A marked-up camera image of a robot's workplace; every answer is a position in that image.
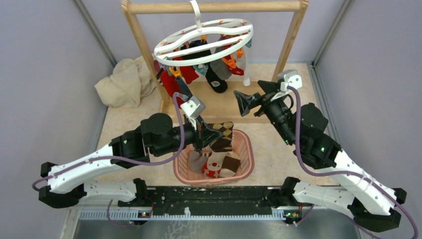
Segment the brown yellow argyle sock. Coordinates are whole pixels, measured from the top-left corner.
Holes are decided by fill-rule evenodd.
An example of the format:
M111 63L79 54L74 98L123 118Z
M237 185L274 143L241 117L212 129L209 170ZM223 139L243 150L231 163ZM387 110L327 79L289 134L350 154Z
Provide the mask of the brown yellow argyle sock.
M232 151L232 137L234 124L231 121L223 123L210 123L209 126L219 132L222 132L222 137L214 140L210 144L213 152L230 152Z

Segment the grey sock with striped cuff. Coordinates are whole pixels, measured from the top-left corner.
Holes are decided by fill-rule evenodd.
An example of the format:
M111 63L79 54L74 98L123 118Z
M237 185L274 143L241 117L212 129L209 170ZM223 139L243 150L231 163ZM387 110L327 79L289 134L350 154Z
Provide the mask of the grey sock with striped cuff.
M192 172L201 173L203 166L206 164L207 157L194 158L189 161L189 168Z

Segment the wooden hanger rack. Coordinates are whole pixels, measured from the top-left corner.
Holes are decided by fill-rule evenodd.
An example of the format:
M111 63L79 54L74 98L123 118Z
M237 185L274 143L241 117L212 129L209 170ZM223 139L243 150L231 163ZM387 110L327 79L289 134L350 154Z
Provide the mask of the wooden hanger rack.
M205 104L202 116L210 122L265 123L255 116L239 113L234 91L252 93L259 89L250 80L248 49L256 45L257 33L245 18L202 21L203 13L292 12L293 17L280 49L270 82L283 71L307 11L308 1L247 1L188 3L121 3L148 69L157 81L162 97L161 111L175 116L171 107L174 93L192 91ZM148 45L138 16L141 14L193 13L195 23L161 40L154 49Z

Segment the red patterned sock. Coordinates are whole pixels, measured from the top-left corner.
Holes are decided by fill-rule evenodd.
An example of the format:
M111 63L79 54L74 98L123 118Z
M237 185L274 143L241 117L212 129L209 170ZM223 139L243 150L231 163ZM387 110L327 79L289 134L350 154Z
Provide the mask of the red patterned sock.
M231 54L225 56L222 60L226 64L229 72L235 75L244 76L246 70L245 56L238 58L236 54Z

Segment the beige brown sock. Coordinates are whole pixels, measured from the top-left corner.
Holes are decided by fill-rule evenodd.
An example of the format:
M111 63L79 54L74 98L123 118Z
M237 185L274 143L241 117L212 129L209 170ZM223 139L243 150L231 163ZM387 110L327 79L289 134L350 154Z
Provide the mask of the beige brown sock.
M234 152L227 152L222 161L219 177L229 178L235 176L240 166L240 157Z

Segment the pink plastic laundry basket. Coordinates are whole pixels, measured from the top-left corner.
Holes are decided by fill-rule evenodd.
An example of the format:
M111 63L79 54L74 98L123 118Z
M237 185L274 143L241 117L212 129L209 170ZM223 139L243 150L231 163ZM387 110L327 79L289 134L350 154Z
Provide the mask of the pink plastic laundry basket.
M188 145L173 161L176 178L187 185L216 185L247 178L255 162L249 136L233 131L232 149L214 152L210 148L197 152Z

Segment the dark navy sock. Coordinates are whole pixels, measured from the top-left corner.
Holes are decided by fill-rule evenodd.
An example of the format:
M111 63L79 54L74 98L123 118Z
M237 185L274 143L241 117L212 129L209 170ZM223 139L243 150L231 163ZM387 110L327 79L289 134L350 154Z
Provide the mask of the dark navy sock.
M193 96L193 94L190 91L188 85L185 83L185 81L181 77L177 77L176 82L179 85L181 94L186 95L187 100L189 100Z

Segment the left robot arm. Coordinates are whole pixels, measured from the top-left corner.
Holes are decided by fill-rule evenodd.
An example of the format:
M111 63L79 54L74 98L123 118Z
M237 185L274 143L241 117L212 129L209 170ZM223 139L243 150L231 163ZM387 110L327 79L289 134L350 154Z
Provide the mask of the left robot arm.
M45 162L40 175L47 184L38 189L38 199L56 208L68 208L87 200L117 200L121 206L143 206L149 200L144 180L126 183L99 182L97 177L134 166L151 166L150 156L171 154L175 159L187 146L202 150L223 132L202 118L189 122L182 118L179 126L164 113L141 121L135 130L114 138L96 152L63 165Z

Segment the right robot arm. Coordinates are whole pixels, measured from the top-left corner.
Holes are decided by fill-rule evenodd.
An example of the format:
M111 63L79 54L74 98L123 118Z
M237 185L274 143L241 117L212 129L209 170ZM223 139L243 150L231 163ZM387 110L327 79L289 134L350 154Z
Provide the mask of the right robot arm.
M315 177L331 177L335 190L288 177L279 199L286 205L308 203L340 212L360 227L376 233L398 228L406 191L382 185L358 166L338 142L325 133L328 119L313 103L302 105L298 91L288 84L259 81L264 94L235 91L242 116L256 108L266 116L287 145L295 147L300 166Z

